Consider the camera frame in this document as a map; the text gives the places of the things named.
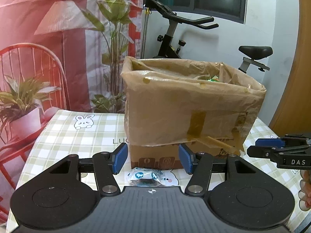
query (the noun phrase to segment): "human hand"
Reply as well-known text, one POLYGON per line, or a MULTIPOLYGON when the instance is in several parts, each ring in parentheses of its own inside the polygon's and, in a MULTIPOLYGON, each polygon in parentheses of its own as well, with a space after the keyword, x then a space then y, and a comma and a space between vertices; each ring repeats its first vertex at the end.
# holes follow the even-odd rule
POLYGON ((311 184, 309 170, 300 170, 302 180, 300 181, 301 190, 298 192, 299 207, 302 211, 308 211, 311 208, 311 184))

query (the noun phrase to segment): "red chair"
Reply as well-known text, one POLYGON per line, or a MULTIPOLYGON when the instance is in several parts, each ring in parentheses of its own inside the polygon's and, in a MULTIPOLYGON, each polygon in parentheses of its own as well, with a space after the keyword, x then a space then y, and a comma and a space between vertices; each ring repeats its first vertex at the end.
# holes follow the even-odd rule
MULTIPOLYGON (((33 44, 19 43, 0 50, 0 91, 9 91, 4 76, 10 76, 16 81, 19 78, 31 78, 38 76, 43 82, 49 81, 51 86, 61 87, 60 91, 50 94, 50 100, 42 103, 43 110, 54 106, 66 109, 65 75, 59 58, 48 48, 33 44)), ((10 141, 11 132, 7 125, 0 134, 1 142, 10 141)))

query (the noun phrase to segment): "white flower pot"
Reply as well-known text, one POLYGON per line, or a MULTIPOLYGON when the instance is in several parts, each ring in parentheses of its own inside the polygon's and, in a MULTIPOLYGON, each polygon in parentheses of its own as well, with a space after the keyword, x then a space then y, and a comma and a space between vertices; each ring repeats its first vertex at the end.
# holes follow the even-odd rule
POLYGON ((35 108, 27 115, 12 121, 10 127, 19 139, 24 139, 35 133, 41 128, 39 108, 35 108))

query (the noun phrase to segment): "plastic package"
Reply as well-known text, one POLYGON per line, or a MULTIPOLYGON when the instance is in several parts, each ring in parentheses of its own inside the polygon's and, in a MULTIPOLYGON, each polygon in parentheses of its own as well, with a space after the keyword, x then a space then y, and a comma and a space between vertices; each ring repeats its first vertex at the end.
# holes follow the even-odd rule
POLYGON ((177 186, 178 179, 170 170, 156 170, 135 167, 128 173, 130 186, 158 187, 177 186))

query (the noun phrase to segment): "cardboard box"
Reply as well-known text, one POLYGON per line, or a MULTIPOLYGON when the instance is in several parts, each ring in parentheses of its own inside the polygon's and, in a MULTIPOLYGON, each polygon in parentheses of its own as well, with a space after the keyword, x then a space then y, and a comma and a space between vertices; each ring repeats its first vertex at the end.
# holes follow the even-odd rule
MULTIPOLYGON (((228 154, 223 148, 211 148, 200 142, 188 142, 185 144, 193 152, 207 152, 217 157, 226 157, 228 154)), ((180 144, 169 144, 153 147, 128 145, 131 155, 131 167, 159 170, 182 169, 183 166, 178 157, 179 145, 180 144)))
POLYGON ((238 139, 243 143, 265 87, 224 63, 183 59, 124 59, 124 129, 131 145, 238 139), (219 82, 208 78, 219 77, 219 82))

